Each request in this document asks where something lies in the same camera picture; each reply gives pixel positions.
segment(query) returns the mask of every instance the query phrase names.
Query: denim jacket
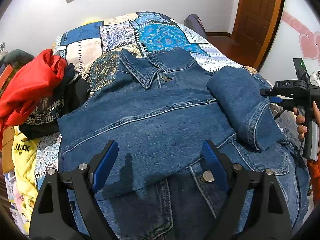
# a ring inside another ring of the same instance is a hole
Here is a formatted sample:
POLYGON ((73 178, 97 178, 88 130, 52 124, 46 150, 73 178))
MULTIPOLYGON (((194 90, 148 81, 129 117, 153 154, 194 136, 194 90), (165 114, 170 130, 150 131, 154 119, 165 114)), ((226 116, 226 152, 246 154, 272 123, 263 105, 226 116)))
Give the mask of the denim jacket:
MULTIPOLYGON (((296 149, 274 122, 269 99, 259 94, 268 87, 260 75, 228 66, 210 73, 178 47, 146 58, 126 49, 114 55, 114 82, 58 119, 59 170, 73 170, 109 139, 117 141, 119 156, 95 198, 120 239, 202 239, 207 234, 226 197, 215 182, 203 179, 210 169, 201 152, 207 139, 246 169, 271 168, 292 225, 302 222, 308 171, 303 162, 297 165, 296 149)), ((69 197, 75 201, 72 193, 69 197)), ((245 224, 251 197, 248 192, 237 231, 245 224)), ((77 206, 74 217, 86 232, 77 206)))

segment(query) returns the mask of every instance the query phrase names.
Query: metal button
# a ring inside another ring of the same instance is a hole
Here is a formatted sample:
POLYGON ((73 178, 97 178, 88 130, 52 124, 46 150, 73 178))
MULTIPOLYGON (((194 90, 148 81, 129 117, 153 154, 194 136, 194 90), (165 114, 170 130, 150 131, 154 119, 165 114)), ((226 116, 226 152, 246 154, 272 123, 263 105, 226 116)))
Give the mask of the metal button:
POLYGON ((211 171, 205 171, 203 173, 203 179, 206 181, 206 182, 213 182, 214 181, 214 177, 211 173, 211 171))
POLYGON ((234 168, 235 170, 239 171, 239 170, 242 169, 242 166, 241 166, 241 164, 239 164, 239 163, 235 163, 235 164, 233 164, 233 168, 234 168))
POLYGON ((48 170, 49 175, 52 175, 52 174, 54 174, 55 172, 56 172, 55 169, 50 169, 50 170, 48 170))
POLYGON ((268 174, 268 175, 272 175, 272 174, 273 174, 272 169, 266 169, 266 174, 268 174))
POLYGON ((162 78, 163 81, 166 81, 166 82, 170 80, 170 79, 167 78, 166 76, 161 76, 161 78, 162 78))
POLYGON ((79 165, 79 169, 81 169, 81 170, 85 170, 87 167, 88 167, 88 165, 86 163, 81 163, 79 165))

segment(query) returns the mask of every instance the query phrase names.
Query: black cloth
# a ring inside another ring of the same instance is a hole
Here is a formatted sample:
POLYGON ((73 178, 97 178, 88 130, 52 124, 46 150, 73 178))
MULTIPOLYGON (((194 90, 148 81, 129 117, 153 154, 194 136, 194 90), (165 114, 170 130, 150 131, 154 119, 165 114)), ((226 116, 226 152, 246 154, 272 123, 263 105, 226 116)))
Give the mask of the black cloth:
MULTIPOLYGON (((63 95, 64 106, 60 111, 60 116, 68 114, 82 106, 89 98, 90 91, 91 86, 84 79, 76 79, 74 82, 67 85, 63 95)), ((19 126, 19 130, 28 137, 28 139, 34 139, 59 132, 59 125, 58 120, 55 119, 53 122, 39 125, 24 123, 19 126)))
POLYGON ((42 98, 33 112, 28 116, 25 123, 31 125, 40 125, 43 123, 53 122, 63 114, 64 106, 63 95, 69 82, 75 76, 75 66, 69 64, 64 69, 63 79, 60 84, 53 90, 52 96, 42 98))
POLYGON ((23 67, 25 64, 32 61, 34 58, 34 56, 23 50, 15 49, 4 57, 3 62, 6 66, 10 64, 12 68, 19 69, 23 67))

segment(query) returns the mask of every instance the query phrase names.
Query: blue gripper pad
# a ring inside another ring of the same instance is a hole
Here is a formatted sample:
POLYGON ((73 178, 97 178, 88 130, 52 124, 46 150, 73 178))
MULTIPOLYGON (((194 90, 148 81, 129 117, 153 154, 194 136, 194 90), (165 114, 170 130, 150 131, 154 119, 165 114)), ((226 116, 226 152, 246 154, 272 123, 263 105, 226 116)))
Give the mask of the blue gripper pad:
MULTIPOLYGON (((102 152, 105 152, 107 150, 106 147, 108 147, 108 145, 105 146, 102 152)), ((105 185, 113 164, 118 157, 118 153, 118 143, 116 141, 113 141, 93 175, 93 183, 91 189, 95 194, 105 185)))
POLYGON ((279 104, 283 102, 283 99, 280 97, 269 97, 271 103, 279 104))
POLYGON ((215 155, 214 151, 211 149, 209 144, 205 141, 202 145, 203 157, 214 177, 214 181, 218 184, 218 187, 224 192, 228 192, 228 177, 226 170, 223 168, 218 157, 215 155))

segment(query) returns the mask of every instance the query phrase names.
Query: white wall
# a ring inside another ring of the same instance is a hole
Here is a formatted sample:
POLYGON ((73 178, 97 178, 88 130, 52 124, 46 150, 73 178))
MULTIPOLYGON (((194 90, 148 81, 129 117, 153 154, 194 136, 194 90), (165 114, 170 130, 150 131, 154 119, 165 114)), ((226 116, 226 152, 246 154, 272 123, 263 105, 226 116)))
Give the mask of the white wall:
POLYGON ((233 1, 233 7, 232 7, 232 12, 231 12, 231 17, 230 17, 230 25, 229 25, 229 33, 230 34, 232 34, 233 27, 235 25, 236 15, 237 15, 237 11, 238 11, 238 4, 239 4, 239 0, 233 1))
POLYGON ((176 21, 192 13, 207 32, 228 32, 234 0, 13 0, 0 19, 6 49, 37 55, 58 35, 87 19, 104 20, 137 11, 155 11, 176 21))
MULTIPOLYGON (((320 32, 320 21, 305 0, 285 0, 284 11, 299 20, 311 32, 320 32)), ((278 80, 296 79, 292 58, 301 57, 300 33, 284 21, 279 28, 271 50, 260 70, 260 74, 273 85, 278 80)), ((303 59, 308 73, 320 69, 316 59, 303 59)))

